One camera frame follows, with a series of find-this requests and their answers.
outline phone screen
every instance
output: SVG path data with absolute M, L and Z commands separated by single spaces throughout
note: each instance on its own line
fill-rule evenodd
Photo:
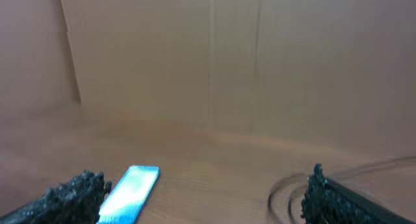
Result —
M 99 209 L 99 224 L 133 224 L 159 176 L 159 168 L 131 166 Z

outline smartphone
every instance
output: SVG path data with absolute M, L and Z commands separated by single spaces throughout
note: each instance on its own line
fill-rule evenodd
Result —
M 158 177 L 158 167 L 129 167 L 100 207 L 97 224 L 134 224 Z

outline black cable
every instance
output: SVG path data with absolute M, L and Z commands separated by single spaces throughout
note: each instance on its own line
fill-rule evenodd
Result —
M 343 179 L 347 179 L 347 178 L 354 177 L 354 176 L 374 173 L 376 171 L 388 171 L 390 169 L 398 169 L 398 168 L 405 168 L 409 166 L 416 166 L 415 163 L 416 163 L 416 156 L 404 156 L 404 157 L 399 157 L 399 158 L 395 158 L 392 160 L 386 160 L 386 161 L 367 164 L 367 165 L 360 166 L 355 169 L 349 169 L 346 171 L 342 171 L 340 173 L 333 174 L 330 177 L 333 179 L 337 179 L 337 180 L 343 180 Z M 304 180 L 309 177 L 310 176 L 307 176 L 305 174 L 297 173 L 290 177 L 283 178 L 277 183 L 275 183 L 275 185 L 273 185 L 270 191 L 270 194 L 268 196 L 268 199 L 267 199 L 267 210 L 268 210 L 268 215 L 273 219 L 275 223 L 284 224 L 272 207 L 272 201 L 275 195 L 279 193 L 280 191 L 282 191 L 283 188 L 299 182 L 298 181 L 299 179 Z M 296 194 L 299 194 L 300 190 L 305 189 L 305 188 L 307 188 L 307 186 L 305 183 L 303 183 L 303 185 L 293 190 L 289 197 L 287 213 L 289 215 L 289 219 L 292 224 L 296 223 L 292 214 L 292 208 L 291 208 L 292 200 Z

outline cardboard wall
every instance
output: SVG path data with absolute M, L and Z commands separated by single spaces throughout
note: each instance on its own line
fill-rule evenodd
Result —
M 62 0 L 83 106 L 396 151 L 416 142 L 413 0 Z
M 0 0 L 0 117 L 77 98 L 59 0 Z

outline cable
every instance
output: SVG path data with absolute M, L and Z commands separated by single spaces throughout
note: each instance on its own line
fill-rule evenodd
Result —
M 360 166 L 355 169 L 349 169 L 346 171 L 333 174 L 332 176 L 330 176 L 330 178 L 343 180 L 343 179 L 347 179 L 350 177 L 365 175 L 368 173 L 374 173 L 376 171 L 388 171 L 390 169 L 398 169 L 398 168 L 405 168 L 405 167 L 411 167 L 411 166 L 416 166 L 416 156 L 404 156 L 404 157 L 399 157 L 399 158 L 395 158 L 392 160 L 386 160 L 386 161 L 367 164 L 367 165 Z M 279 218 L 279 216 L 277 215 L 277 213 L 274 211 L 272 207 L 272 201 L 275 195 L 279 193 L 280 191 L 282 191 L 283 188 L 286 188 L 289 185 L 292 185 L 298 182 L 303 182 L 301 186 L 298 186 L 291 192 L 289 196 L 289 202 L 287 205 L 287 213 L 289 215 L 289 219 L 292 224 L 295 224 L 296 222 L 293 218 L 292 208 L 291 208 L 292 200 L 296 198 L 298 194 L 301 193 L 300 191 L 306 190 L 307 184 L 305 183 L 305 178 L 309 178 L 310 176 L 307 176 L 306 174 L 303 174 L 303 173 L 297 173 L 297 174 L 291 175 L 290 177 L 283 178 L 279 180 L 277 183 L 275 183 L 275 185 L 273 185 L 270 191 L 270 194 L 268 196 L 268 199 L 267 199 L 267 210 L 268 210 L 268 215 L 273 219 L 273 221 L 276 224 L 284 224 L 284 223 L 282 222 L 282 220 Z

